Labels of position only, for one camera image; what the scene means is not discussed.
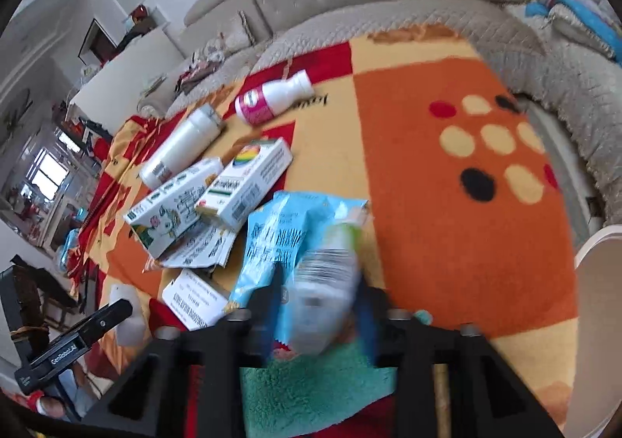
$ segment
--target white bottle with pink label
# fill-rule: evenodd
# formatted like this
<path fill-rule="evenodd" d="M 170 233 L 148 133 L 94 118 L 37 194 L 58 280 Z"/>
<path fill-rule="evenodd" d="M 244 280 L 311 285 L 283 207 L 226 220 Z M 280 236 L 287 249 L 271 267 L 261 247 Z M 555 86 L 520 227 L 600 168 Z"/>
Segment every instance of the white bottle with pink label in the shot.
<path fill-rule="evenodd" d="M 235 111 L 249 125 L 260 125 L 281 115 L 294 101 L 312 97 L 313 86 L 302 70 L 289 80 L 275 80 L 239 95 Z"/>

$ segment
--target white ceiling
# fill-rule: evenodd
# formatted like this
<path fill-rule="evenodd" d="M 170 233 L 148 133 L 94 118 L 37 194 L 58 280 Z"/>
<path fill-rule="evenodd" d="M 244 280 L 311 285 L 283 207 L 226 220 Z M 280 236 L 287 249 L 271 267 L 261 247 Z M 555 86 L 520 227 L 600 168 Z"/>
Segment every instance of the white ceiling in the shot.
<path fill-rule="evenodd" d="M 76 0 L 23 0 L 0 36 L 0 106 L 32 81 L 29 69 L 45 60 L 68 33 Z"/>

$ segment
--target yellow dot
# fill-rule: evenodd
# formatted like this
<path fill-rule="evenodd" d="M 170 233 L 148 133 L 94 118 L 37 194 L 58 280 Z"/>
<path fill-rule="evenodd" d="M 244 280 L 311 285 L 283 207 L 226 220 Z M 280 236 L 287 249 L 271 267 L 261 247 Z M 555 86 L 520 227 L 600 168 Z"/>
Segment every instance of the yellow dot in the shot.
<path fill-rule="evenodd" d="M 512 164 L 506 168 L 503 176 L 520 202 L 535 205 L 542 199 L 544 186 L 526 167 Z"/>
<path fill-rule="evenodd" d="M 439 142 L 443 150 L 455 157 L 468 157 L 475 150 L 475 138 L 455 125 L 443 130 Z"/>
<path fill-rule="evenodd" d="M 486 146 L 501 155 L 509 155 L 516 150 L 516 143 L 507 127 L 489 123 L 481 128 L 481 138 Z"/>
<path fill-rule="evenodd" d="M 469 115 L 486 115 L 492 108 L 481 95 L 467 95 L 462 99 L 462 107 Z"/>
<path fill-rule="evenodd" d="M 542 140 L 540 140 L 530 123 L 521 122 L 516 127 L 516 131 L 521 141 L 530 147 L 531 150 L 537 153 L 544 153 L 544 145 L 542 144 Z"/>

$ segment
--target box with rainbow logo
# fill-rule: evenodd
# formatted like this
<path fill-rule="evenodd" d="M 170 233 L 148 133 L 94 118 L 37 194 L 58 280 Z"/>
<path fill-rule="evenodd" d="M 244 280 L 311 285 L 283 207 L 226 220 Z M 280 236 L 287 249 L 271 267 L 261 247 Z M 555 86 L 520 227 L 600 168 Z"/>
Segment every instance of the box with rainbow logo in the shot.
<path fill-rule="evenodd" d="M 195 209 L 237 233 L 292 159 L 283 138 L 250 142 L 207 187 Z"/>

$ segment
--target pink label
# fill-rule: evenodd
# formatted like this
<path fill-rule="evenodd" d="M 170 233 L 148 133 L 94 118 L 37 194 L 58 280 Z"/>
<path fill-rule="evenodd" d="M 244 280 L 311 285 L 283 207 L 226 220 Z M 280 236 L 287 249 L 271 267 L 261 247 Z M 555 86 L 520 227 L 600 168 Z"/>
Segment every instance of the pink label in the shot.
<path fill-rule="evenodd" d="M 251 125 L 259 125 L 274 118 L 261 88 L 244 94 L 239 100 L 239 109 Z"/>

